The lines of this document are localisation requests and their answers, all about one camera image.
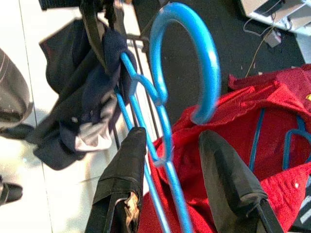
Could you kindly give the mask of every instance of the blue plastic hanger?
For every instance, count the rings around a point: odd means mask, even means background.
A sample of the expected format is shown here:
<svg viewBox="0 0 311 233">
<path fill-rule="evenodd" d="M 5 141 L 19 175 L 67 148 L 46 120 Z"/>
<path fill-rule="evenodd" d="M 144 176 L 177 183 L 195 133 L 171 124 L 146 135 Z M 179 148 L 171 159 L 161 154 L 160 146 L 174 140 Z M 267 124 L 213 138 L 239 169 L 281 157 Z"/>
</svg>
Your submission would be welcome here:
<svg viewBox="0 0 311 233">
<path fill-rule="evenodd" d="M 259 135 L 260 135 L 260 130 L 262 126 L 262 120 L 264 117 L 264 112 L 265 109 L 263 108 L 260 112 L 259 120 L 257 123 L 257 128 L 255 131 L 255 136 L 253 140 L 253 146 L 251 150 L 251 156 L 250 156 L 250 161 L 249 161 L 249 169 L 253 172 L 254 167 L 255 167 L 255 159 L 256 159 L 256 151 L 257 151 L 257 144 L 259 140 Z M 292 135 L 300 135 L 307 139 L 309 143 L 311 143 L 311 133 L 306 131 L 306 126 L 305 122 L 300 116 L 297 116 L 297 124 L 298 124 L 298 129 L 291 129 L 288 130 L 287 133 L 285 134 L 285 142 L 284 142 L 284 153 L 283 153 L 283 170 L 286 170 L 289 168 L 289 163 L 290 163 L 290 148 L 291 148 L 291 139 Z M 311 154 L 306 160 L 306 163 L 311 162 Z"/>
<path fill-rule="evenodd" d="M 172 197 L 178 214 L 178 219 L 181 224 L 181 229 L 185 233 L 190 233 L 193 232 L 193 228 L 184 195 L 179 183 L 179 179 L 177 177 L 172 162 L 173 142 L 171 124 L 166 109 L 164 107 L 164 104 L 168 99 L 168 92 L 162 72 L 161 45 L 164 32 L 167 26 L 172 22 L 178 22 L 179 24 L 181 24 L 188 31 L 195 45 L 195 49 L 199 58 L 199 68 L 201 71 L 200 73 L 202 95 L 199 99 L 199 107 L 192 116 L 192 121 L 196 124 L 203 124 L 207 122 L 214 112 L 215 104 L 220 93 L 220 66 L 218 54 L 212 36 L 209 33 L 204 22 L 192 9 L 181 3 L 174 2 L 164 6 L 157 14 L 153 22 L 150 35 L 150 62 L 151 71 L 154 78 L 154 85 L 146 77 L 144 77 L 143 75 L 139 75 L 135 72 L 132 63 L 130 62 L 128 56 L 125 53 L 121 55 L 121 59 L 132 78 L 129 98 L 134 108 L 135 115 L 138 119 L 138 123 L 141 127 L 146 128 L 146 125 L 142 117 L 138 101 L 135 97 L 135 90 L 138 82 L 140 82 L 145 87 L 152 101 L 155 104 L 155 108 L 158 113 L 163 130 L 165 155 L 160 158 L 158 157 L 156 149 L 153 146 L 148 132 L 147 147 L 154 165 L 156 167 L 164 167 L 170 184 Z M 117 88 L 115 89 L 115 92 L 125 119 L 125 123 L 127 125 L 127 128 L 130 130 L 133 125 L 126 111 L 124 101 Z M 162 231 L 169 233 L 171 232 L 171 230 L 167 223 L 161 201 L 154 186 L 152 177 L 149 174 L 146 163 L 145 177 L 149 185 L 150 194 Z"/>
</svg>

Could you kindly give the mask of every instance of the gray fabric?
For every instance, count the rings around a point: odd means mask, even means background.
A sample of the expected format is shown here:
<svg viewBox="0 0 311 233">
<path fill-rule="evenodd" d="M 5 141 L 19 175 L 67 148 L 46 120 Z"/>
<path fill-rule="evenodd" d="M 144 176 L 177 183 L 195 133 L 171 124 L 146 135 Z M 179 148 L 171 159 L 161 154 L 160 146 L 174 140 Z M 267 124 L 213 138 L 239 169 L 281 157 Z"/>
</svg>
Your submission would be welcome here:
<svg viewBox="0 0 311 233">
<path fill-rule="evenodd" d="M 104 150 L 111 146 L 111 137 L 108 124 L 113 116 L 117 105 L 117 97 L 112 94 L 103 103 L 101 110 L 101 121 L 93 124 L 92 122 L 80 125 L 80 131 L 75 138 L 75 149 L 78 151 Z"/>
<path fill-rule="evenodd" d="M 0 49 L 0 129 L 17 126 L 29 116 L 32 107 L 21 72 Z"/>
</svg>

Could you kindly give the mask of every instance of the hanger hook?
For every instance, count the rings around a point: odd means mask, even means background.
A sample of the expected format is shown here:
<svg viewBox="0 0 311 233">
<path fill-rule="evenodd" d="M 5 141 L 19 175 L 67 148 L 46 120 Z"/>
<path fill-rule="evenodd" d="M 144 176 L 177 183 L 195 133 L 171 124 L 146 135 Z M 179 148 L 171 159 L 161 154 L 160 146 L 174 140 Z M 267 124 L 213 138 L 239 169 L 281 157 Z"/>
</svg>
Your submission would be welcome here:
<svg viewBox="0 0 311 233">
<path fill-rule="evenodd" d="M 178 22 L 187 30 L 199 58 L 201 95 L 199 107 L 193 113 L 191 120 L 195 124 L 204 124 L 214 113 L 220 93 L 221 77 L 218 54 L 204 22 L 192 9 L 181 3 L 173 2 L 165 5 L 159 11 L 151 28 L 150 61 L 155 88 L 164 105 L 168 98 L 168 92 L 162 72 L 161 45 L 164 32 L 172 22 Z"/>
</svg>

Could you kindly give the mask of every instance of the cable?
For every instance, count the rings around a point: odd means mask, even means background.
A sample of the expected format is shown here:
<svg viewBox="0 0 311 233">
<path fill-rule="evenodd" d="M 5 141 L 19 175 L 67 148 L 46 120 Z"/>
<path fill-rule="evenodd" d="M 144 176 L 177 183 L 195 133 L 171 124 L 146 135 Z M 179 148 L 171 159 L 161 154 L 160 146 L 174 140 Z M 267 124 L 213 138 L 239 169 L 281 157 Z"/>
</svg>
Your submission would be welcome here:
<svg viewBox="0 0 311 233">
<path fill-rule="evenodd" d="M 264 15 L 265 13 L 271 11 L 271 10 L 272 10 L 274 7 L 276 7 L 281 1 L 283 1 L 283 0 L 277 1 L 276 4 L 274 4 L 272 7 L 270 7 L 270 8 L 269 8 L 267 11 L 265 11 L 264 13 L 262 13 L 262 15 Z M 247 25 L 250 21 L 256 19 L 256 17 L 250 18 L 249 20 L 247 20 L 247 21 L 244 23 L 243 31 L 246 32 L 246 33 L 251 33 L 251 34 L 253 34 L 253 35 L 256 35 L 256 36 L 259 36 L 259 37 L 260 37 L 260 36 L 262 36 L 267 30 L 269 30 L 271 27 L 274 26 L 274 23 L 275 23 L 274 20 L 275 20 L 275 18 L 276 18 L 276 15 L 275 15 L 274 17 L 271 15 L 271 17 L 272 17 L 272 21 L 273 21 L 273 22 L 272 22 L 272 26 L 267 27 L 265 30 L 263 30 L 263 32 L 262 32 L 261 34 L 259 34 L 259 33 L 257 33 L 257 32 L 254 32 L 254 31 L 251 31 L 251 30 L 245 29 L 246 25 Z"/>
<path fill-rule="evenodd" d="M 267 32 L 267 34 L 264 36 L 264 38 L 262 39 L 261 43 L 259 44 L 259 46 L 258 46 L 258 48 L 257 48 L 257 50 L 256 50 L 256 52 L 255 52 L 255 54 L 254 54 L 252 63 L 251 63 L 251 65 L 249 66 L 249 69 L 248 69 L 248 71 L 247 71 L 245 77 L 248 76 L 248 74 L 249 74 L 249 72 L 250 72 L 250 70 L 251 70 L 251 68 L 252 68 L 252 65 L 253 65 L 253 63 L 254 63 L 254 61 L 255 61 L 255 58 L 256 58 L 256 56 L 257 56 L 257 53 L 258 53 L 259 49 L 261 48 L 261 45 L 263 44 L 264 40 L 267 38 L 267 36 L 270 34 L 270 32 L 271 32 L 273 29 L 274 29 L 274 26 Z"/>
<path fill-rule="evenodd" d="M 145 32 L 151 27 L 153 21 L 155 20 L 157 13 L 168 3 L 170 2 L 170 0 L 166 0 L 163 4 L 160 3 L 160 8 L 159 10 L 157 10 L 157 12 L 152 16 L 152 18 L 149 20 L 149 22 L 147 23 L 147 25 L 141 30 L 140 36 L 143 36 L 145 34 Z"/>
</svg>

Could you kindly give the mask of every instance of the red garment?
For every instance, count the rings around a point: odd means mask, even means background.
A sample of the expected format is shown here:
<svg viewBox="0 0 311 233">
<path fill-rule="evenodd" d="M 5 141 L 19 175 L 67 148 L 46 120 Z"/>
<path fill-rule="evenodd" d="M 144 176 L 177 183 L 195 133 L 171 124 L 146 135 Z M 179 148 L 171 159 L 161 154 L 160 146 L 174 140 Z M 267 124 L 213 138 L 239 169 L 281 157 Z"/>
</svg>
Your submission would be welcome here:
<svg viewBox="0 0 311 233">
<path fill-rule="evenodd" d="M 295 94 L 306 110 L 311 112 L 311 101 L 306 99 L 311 94 L 311 64 L 304 65 L 301 68 L 296 67 L 260 76 L 250 76 L 246 79 L 237 79 L 233 75 L 229 75 L 228 85 L 231 89 L 238 90 L 247 86 L 265 84 L 268 81 L 279 81 L 287 85 L 288 89 Z"/>
<path fill-rule="evenodd" d="M 294 136 L 290 169 L 282 171 L 284 138 L 288 130 L 297 128 L 297 114 L 304 119 L 307 131 L 311 132 L 311 113 L 285 84 L 272 81 L 222 96 L 216 113 L 208 124 L 194 125 L 190 120 L 194 110 L 194 107 L 191 107 L 183 112 L 180 120 L 173 126 L 173 162 L 195 232 L 216 232 L 200 164 L 200 132 L 207 129 L 217 132 L 248 164 L 262 108 L 266 111 L 259 136 L 254 173 L 268 194 L 269 202 L 285 232 L 296 219 L 305 197 L 307 178 L 311 173 L 311 163 L 304 164 L 310 155 L 311 146 L 307 140 Z M 155 145 L 158 155 L 162 156 L 164 145 L 161 139 L 157 140 Z M 162 168 L 155 168 L 151 158 L 149 160 L 151 174 L 171 230 L 174 233 L 181 232 L 165 172 Z M 149 194 L 143 200 L 139 232 L 161 232 Z"/>
</svg>

